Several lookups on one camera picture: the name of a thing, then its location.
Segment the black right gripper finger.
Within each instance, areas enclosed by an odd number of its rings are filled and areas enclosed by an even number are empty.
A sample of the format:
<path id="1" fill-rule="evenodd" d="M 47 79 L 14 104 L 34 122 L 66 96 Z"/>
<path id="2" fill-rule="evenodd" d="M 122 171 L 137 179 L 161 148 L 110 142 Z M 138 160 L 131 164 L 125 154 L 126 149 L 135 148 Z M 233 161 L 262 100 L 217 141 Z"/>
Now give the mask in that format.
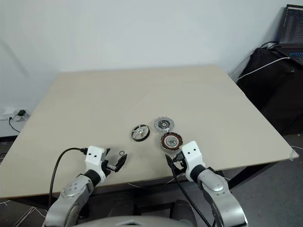
<path id="1" fill-rule="evenodd" d="M 166 161 L 173 173 L 173 175 L 176 175 L 176 166 L 174 165 L 173 160 L 171 159 L 171 157 L 169 155 L 165 155 Z"/>

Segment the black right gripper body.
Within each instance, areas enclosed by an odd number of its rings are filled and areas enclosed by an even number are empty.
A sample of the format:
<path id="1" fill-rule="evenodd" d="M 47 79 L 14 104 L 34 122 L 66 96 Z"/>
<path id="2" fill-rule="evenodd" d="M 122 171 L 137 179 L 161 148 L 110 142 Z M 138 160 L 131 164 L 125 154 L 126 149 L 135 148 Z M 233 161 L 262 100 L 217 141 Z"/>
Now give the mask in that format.
<path id="1" fill-rule="evenodd" d="M 174 176 L 187 174 L 187 163 L 186 163 L 185 155 L 182 152 L 179 152 L 172 159 L 172 172 Z"/>

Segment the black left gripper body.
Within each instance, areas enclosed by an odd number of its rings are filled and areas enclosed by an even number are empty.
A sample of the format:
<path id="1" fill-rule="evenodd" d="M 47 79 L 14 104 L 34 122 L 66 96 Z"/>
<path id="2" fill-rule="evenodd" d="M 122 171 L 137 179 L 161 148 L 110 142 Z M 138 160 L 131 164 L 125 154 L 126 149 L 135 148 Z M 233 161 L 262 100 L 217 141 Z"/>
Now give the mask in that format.
<path id="1" fill-rule="evenodd" d="M 105 174 L 105 177 L 111 174 L 111 172 L 117 172 L 118 169 L 116 166 L 109 164 L 108 160 L 104 160 L 101 164 L 101 169 Z"/>

